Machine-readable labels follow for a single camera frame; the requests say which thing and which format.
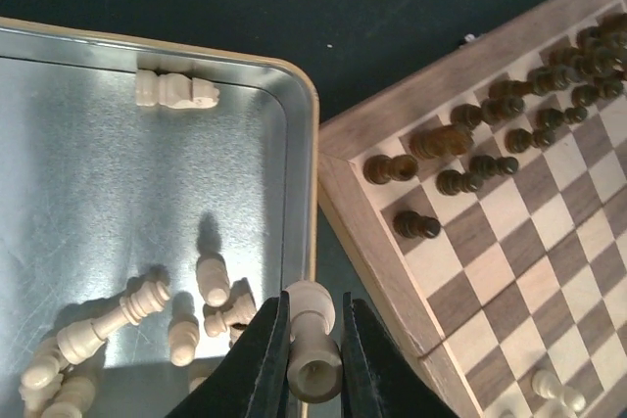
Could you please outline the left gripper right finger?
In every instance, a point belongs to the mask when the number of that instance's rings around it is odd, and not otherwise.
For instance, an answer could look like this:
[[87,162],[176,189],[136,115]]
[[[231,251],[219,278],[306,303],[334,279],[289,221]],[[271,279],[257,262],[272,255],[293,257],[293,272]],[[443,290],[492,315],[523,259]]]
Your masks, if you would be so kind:
[[342,415],[366,418],[454,417],[415,374],[366,301],[342,298]]

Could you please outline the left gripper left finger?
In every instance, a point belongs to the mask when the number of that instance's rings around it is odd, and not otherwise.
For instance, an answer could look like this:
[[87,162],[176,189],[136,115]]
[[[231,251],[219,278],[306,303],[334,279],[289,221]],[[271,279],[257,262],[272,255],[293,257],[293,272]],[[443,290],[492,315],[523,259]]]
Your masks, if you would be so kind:
[[168,417],[285,417],[289,320],[287,292],[266,300],[217,369]]

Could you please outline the white rook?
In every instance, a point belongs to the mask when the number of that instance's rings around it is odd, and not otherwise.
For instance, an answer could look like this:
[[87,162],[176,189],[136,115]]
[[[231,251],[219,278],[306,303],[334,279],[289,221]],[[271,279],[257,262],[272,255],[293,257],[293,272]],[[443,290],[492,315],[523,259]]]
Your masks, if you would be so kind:
[[300,280],[288,286],[290,351],[286,377],[292,394],[306,403],[322,403],[342,388],[343,364],[330,337],[335,307],[322,285]]

